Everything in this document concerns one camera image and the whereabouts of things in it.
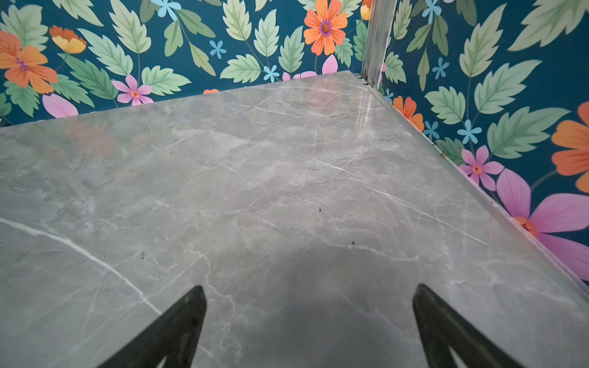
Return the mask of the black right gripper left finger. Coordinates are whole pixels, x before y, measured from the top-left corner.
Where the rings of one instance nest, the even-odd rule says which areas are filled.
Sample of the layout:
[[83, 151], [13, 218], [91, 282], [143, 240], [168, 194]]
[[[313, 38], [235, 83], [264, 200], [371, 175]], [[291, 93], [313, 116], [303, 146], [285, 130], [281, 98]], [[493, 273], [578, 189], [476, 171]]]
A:
[[191, 367], [205, 320], [204, 289], [196, 285], [102, 367]]

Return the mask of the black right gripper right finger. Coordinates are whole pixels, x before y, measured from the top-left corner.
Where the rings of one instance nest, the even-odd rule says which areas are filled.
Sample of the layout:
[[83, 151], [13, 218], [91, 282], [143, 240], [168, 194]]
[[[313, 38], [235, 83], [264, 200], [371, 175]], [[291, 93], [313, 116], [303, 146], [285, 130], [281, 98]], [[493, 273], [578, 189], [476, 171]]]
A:
[[417, 285], [413, 310], [429, 367], [518, 367], [521, 363], [496, 346], [425, 284]]

